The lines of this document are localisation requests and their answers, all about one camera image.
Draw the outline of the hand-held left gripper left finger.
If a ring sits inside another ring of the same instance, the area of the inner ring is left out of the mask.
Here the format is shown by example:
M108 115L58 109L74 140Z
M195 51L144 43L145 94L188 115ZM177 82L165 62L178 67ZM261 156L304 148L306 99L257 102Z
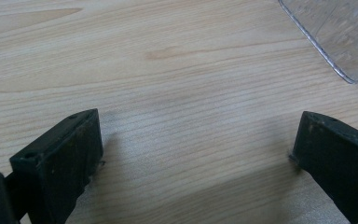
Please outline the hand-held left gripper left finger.
M64 224L103 156L96 108L75 113L12 156L17 201L33 224Z

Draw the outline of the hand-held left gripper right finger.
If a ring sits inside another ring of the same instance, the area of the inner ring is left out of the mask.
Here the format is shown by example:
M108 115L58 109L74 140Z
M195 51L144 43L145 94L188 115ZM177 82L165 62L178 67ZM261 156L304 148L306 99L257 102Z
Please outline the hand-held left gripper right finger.
M307 171L351 224L358 224L358 130L305 111L290 158Z

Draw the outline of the clear plastic container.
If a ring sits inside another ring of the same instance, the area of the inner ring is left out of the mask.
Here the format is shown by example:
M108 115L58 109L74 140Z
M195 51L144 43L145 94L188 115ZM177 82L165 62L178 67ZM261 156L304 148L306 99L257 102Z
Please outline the clear plastic container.
M358 0L278 1L336 73L358 83Z

